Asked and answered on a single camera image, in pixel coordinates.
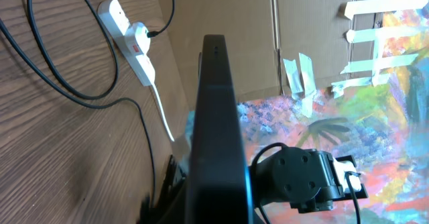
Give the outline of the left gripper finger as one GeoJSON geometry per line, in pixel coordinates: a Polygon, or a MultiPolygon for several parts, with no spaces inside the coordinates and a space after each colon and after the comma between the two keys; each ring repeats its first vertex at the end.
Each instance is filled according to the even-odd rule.
{"type": "Polygon", "coordinates": [[[160,198],[155,207],[149,206],[149,197],[141,204],[137,224],[185,224],[186,173],[170,156],[160,198]]]}

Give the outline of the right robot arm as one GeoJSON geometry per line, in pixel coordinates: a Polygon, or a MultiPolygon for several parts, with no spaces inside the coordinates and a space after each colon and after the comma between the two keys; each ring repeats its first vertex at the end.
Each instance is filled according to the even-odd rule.
{"type": "Polygon", "coordinates": [[[335,158],[316,149],[274,143],[264,147],[249,166],[254,223],[269,223],[264,206],[289,203],[300,214],[333,210],[333,203],[352,200],[361,222],[359,199],[367,199],[365,185],[352,155],[335,158]]]}

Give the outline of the Samsung Galaxy smartphone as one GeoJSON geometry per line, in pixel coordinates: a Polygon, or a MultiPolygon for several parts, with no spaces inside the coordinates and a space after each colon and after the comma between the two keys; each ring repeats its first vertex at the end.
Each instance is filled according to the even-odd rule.
{"type": "Polygon", "coordinates": [[[187,223],[252,223],[249,170],[223,35],[203,40],[196,100],[187,223]]]}

